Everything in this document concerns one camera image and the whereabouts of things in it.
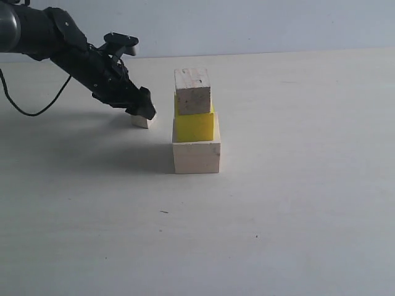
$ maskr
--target white wall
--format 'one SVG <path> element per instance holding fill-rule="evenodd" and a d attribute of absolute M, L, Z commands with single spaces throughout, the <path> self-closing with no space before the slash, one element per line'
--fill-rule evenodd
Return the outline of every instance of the white wall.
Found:
<path fill-rule="evenodd" d="M 137 36 L 140 57 L 395 46 L 394 0 L 32 2 L 68 10 L 95 45 L 109 31 Z"/>

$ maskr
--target white table surface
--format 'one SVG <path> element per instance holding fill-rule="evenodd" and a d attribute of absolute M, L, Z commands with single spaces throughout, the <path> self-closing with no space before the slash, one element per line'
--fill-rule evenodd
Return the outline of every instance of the white table surface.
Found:
<path fill-rule="evenodd" d="M 38 118 L 1 92 L 1 295 L 394 295 L 395 49 L 127 65 L 150 130 L 74 80 Z M 180 67 L 209 70 L 220 174 L 173 174 Z M 29 111 L 67 77 L 1 68 Z"/>

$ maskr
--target yellow block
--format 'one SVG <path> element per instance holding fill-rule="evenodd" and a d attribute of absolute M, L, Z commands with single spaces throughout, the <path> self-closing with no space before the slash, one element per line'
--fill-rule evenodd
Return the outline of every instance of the yellow block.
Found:
<path fill-rule="evenodd" d="M 199 142 L 214 140 L 214 107 L 211 112 L 192 115 L 180 115 L 177 107 L 177 97 L 174 94 L 175 128 L 177 142 Z"/>

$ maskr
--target block stack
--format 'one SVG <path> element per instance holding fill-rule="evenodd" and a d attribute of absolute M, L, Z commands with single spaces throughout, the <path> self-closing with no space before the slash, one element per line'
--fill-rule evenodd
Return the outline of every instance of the block stack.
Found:
<path fill-rule="evenodd" d="M 220 171 L 220 127 L 207 69 L 175 70 L 173 154 L 178 174 Z"/>

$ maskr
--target wooden cube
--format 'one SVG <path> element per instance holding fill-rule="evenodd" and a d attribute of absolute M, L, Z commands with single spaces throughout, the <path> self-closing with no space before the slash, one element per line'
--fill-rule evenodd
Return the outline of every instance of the wooden cube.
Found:
<path fill-rule="evenodd" d="M 221 138 L 218 115 L 215 113 L 213 141 L 177 142 L 177 129 L 173 123 L 173 154 L 176 174 L 219 173 Z"/>
<path fill-rule="evenodd" d="M 180 115 L 210 113 L 211 86 L 207 69 L 175 70 L 175 88 Z"/>
<path fill-rule="evenodd" d="M 177 96 L 174 97 L 174 117 L 177 142 L 198 142 L 214 140 L 214 106 L 210 113 L 180 115 Z"/>
<path fill-rule="evenodd" d="M 155 122 L 156 115 L 152 120 L 148 120 L 140 115 L 130 115 L 131 116 L 131 124 L 138 126 L 139 128 L 149 129 L 150 126 Z"/>

